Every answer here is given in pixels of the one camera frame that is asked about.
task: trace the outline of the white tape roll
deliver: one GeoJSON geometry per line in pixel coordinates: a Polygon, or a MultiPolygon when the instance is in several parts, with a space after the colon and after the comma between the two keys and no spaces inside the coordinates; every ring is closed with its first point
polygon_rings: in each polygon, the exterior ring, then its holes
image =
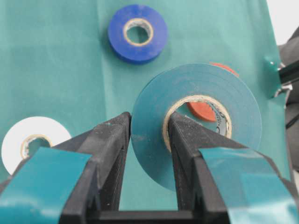
{"type": "Polygon", "coordinates": [[[70,139],[71,135],[60,123],[47,117],[30,117],[16,123],[5,135],[1,148],[3,164],[11,175],[24,159],[27,141],[36,138],[44,138],[54,146],[70,139]]]}

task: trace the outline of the white wall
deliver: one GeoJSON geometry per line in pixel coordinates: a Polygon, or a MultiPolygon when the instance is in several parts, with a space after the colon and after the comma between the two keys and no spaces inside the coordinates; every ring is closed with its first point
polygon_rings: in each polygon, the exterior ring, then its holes
{"type": "Polygon", "coordinates": [[[284,44],[299,27],[299,0],[267,0],[277,45],[284,44]]]}

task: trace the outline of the teal fabric background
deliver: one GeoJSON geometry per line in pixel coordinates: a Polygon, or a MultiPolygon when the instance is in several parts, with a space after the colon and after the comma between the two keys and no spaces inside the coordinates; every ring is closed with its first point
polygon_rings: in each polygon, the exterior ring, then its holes
{"type": "MultiPolygon", "coordinates": [[[[143,87],[160,72],[210,62],[230,66],[251,89],[263,121],[258,150],[289,178],[285,97],[271,98],[279,87],[280,59],[265,0],[0,1],[0,142],[29,116],[50,117],[78,135],[131,112],[143,87]],[[161,55],[145,65],[119,60],[107,37],[113,14],[136,3],[157,10],[169,31],[161,55]]],[[[0,170],[0,179],[6,179],[2,163],[0,170]]],[[[146,175],[130,146],[120,209],[176,208],[175,192],[146,175]]]]}

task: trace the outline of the teal tape strip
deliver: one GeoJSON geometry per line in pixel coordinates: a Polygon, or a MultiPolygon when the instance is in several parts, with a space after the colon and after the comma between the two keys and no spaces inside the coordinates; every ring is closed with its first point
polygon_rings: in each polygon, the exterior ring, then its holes
{"type": "Polygon", "coordinates": [[[40,148],[0,195],[2,224],[57,224],[90,155],[40,148]]]}
{"type": "Polygon", "coordinates": [[[294,199],[270,164],[251,149],[199,150],[228,208],[232,224],[294,224],[294,199]]]}

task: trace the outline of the blue tape roll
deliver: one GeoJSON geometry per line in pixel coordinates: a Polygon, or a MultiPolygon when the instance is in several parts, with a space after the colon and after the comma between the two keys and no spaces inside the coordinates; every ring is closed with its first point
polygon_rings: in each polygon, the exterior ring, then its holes
{"type": "Polygon", "coordinates": [[[262,122],[257,102],[239,78],[208,64],[189,64],[165,71],[152,79],[139,95],[131,122],[134,152],[146,173],[174,190],[171,154],[162,137],[169,109],[186,96],[205,95],[219,101],[231,118],[231,138],[258,149],[262,122]]]}
{"type": "Polygon", "coordinates": [[[145,63],[157,57],[167,42],[167,26],[154,9],[129,5],[118,10],[110,21],[108,38],[117,55],[131,63],[145,63]],[[130,27],[141,26],[149,39],[141,44],[131,42],[126,33],[130,27]]]}

